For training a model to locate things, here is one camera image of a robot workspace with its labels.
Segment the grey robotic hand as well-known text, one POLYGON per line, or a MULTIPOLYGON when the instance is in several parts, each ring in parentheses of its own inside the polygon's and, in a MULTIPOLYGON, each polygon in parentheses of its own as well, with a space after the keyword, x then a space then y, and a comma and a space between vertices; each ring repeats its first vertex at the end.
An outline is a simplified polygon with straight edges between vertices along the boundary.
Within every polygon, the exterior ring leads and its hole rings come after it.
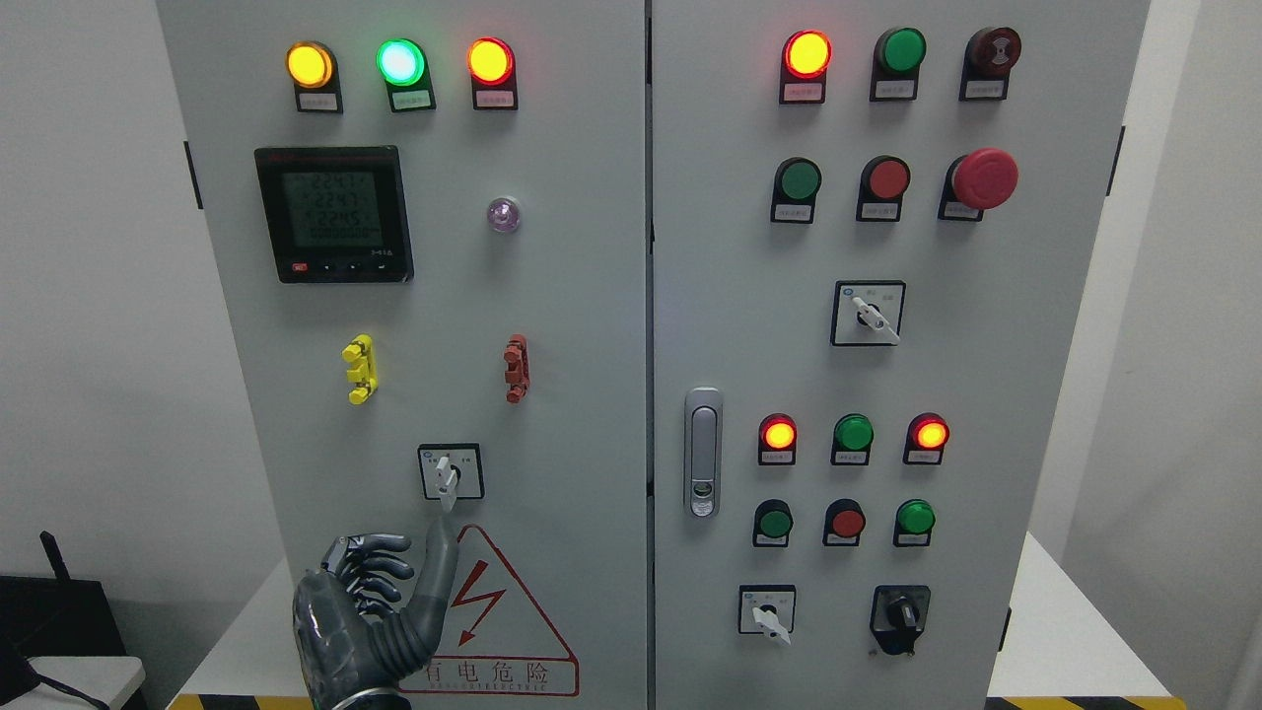
POLYGON ((425 560, 410 602, 392 578, 414 570, 398 557, 410 547, 398 533, 355 533, 334 538, 319 569, 297 585, 293 626, 302 673, 316 709, 370 689, 391 689, 418 673, 442 639, 445 612, 458 565, 458 542, 451 515, 428 528, 425 560))

